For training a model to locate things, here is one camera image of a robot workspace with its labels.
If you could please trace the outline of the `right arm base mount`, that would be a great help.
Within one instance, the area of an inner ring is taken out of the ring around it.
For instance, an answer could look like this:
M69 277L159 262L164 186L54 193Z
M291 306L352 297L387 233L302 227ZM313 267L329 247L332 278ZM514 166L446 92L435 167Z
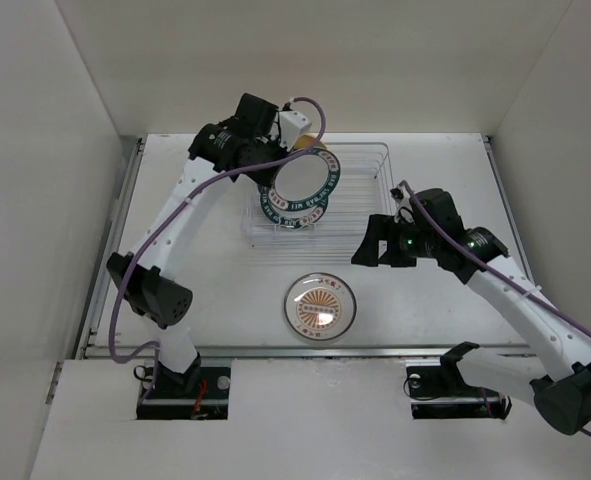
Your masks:
M414 420L507 419L511 398L466 384L456 368L465 354L479 348L478 344L463 342L439 358L406 363L402 389L411 401Z

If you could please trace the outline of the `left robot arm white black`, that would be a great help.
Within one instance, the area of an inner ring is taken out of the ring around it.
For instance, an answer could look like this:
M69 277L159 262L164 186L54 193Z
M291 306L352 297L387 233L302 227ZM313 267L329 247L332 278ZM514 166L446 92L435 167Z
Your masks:
M154 351L151 387L164 380L180 397L198 387L201 360L186 318L193 293L176 277L200 225L239 176L270 185L310 128L310 119L291 102L278 107L243 94L231 117L195 135L179 179L141 239L127 254L110 255L107 270L118 293L109 333L116 333L122 304L144 319L151 335L145 345Z

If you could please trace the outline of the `orange sunburst pattern plate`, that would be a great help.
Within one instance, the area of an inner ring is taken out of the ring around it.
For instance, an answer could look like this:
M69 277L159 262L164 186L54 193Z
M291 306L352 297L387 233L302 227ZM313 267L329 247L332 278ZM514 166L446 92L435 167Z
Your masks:
M298 278L286 291L283 312L289 327L311 342L332 342L354 324L357 300L341 278L315 272Z

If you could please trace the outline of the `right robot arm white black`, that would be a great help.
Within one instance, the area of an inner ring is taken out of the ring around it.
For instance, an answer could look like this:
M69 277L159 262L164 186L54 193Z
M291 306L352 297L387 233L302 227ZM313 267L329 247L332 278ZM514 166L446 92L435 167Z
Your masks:
M518 399L564 435L585 433L591 422L591 332L558 310L484 227L467 228L449 192L418 193L407 183L391 191L393 215L370 215L354 265L413 268L432 259L483 298L521 336L531 357L506 357L470 341L433 365L407 367L407 392L422 418L466 418L471 399L486 416L505 419Z

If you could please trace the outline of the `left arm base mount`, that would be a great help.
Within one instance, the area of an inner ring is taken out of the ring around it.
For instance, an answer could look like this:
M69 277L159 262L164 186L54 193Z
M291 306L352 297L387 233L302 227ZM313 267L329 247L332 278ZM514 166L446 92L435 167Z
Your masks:
M231 389L232 362L225 359L203 359L189 374L186 386L176 383L159 371L155 385L154 365L140 364L133 369L139 382L136 418L138 420L227 420Z

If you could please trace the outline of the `tan plastic plate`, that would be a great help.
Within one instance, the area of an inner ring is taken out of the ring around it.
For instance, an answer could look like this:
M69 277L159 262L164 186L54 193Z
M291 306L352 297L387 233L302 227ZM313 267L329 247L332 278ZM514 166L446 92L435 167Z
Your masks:
M293 145L294 151L306 150L310 148L326 149L327 146L321 140L308 134L300 136Z

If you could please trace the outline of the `white wire dish rack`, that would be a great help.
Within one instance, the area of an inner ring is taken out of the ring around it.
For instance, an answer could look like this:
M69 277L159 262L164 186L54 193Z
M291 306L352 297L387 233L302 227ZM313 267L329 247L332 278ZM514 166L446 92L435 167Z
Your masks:
M341 164L341 177L329 196L328 209L312 227L299 230L272 224L260 208L257 187L247 195L242 228L254 246L318 246L337 243L353 247L361 242L371 214L394 211L389 190L393 187L390 152L383 142L330 142L327 150Z

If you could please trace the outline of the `green rim white plate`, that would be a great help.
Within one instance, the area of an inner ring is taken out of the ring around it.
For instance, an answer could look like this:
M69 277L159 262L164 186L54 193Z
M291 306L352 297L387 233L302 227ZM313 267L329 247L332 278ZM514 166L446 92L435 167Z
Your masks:
M297 212L288 212L275 207L270 199L268 190L259 190L260 208L264 216L274 225L292 230L312 227L327 212L328 200L324 199L310 208Z
M304 211L325 201L336 189L341 177L337 156L324 148L283 166L268 191L270 203L286 212Z

